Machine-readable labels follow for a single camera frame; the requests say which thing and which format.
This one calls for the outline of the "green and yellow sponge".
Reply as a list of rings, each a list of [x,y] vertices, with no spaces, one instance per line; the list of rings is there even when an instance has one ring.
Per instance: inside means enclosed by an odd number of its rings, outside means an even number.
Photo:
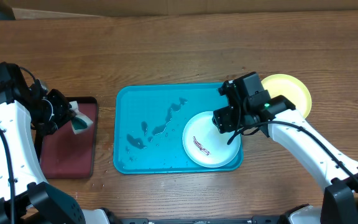
[[[71,119],[71,127],[74,134],[80,134],[85,132],[88,128],[91,127],[93,121],[79,111],[79,106],[77,101],[70,102],[71,110],[74,112],[74,117]]]

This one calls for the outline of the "light blue plate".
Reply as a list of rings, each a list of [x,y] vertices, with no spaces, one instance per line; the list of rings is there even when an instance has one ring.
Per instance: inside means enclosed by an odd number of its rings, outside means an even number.
[[[242,141],[237,136],[228,144],[233,133],[218,131],[213,112],[205,111],[192,117],[184,127],[183,148],[187,156],[206,169],[234,170],[243,161]]]

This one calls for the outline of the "yellow-green plate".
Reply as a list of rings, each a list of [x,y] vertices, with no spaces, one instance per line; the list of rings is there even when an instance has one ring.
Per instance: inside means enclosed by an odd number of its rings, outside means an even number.
[[[262,80],[262,86],[271,98],[283,95],[290,100],[306,118],[312,107],[312,98],[306,85],[299,79],[286,74],[270,75]]]

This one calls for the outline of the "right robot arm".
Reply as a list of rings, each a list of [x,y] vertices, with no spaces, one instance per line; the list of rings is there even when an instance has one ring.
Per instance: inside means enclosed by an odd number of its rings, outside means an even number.
[[[236,96],[229,106],[214,111],[220,133],[250,136],[262,131],[287,149],[323,190],[321,207],[301,205],[278,218],[278,223],[358,223],[358,162],[337,150],[282,95],[250,106]]]

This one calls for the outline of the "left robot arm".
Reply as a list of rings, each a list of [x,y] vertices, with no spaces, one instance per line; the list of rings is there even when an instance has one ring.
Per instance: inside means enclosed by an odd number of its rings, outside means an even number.
[[[119,223],[105,208],[83,210],[46,181],[30,122],[13,90],[0,86],[0,223]]]

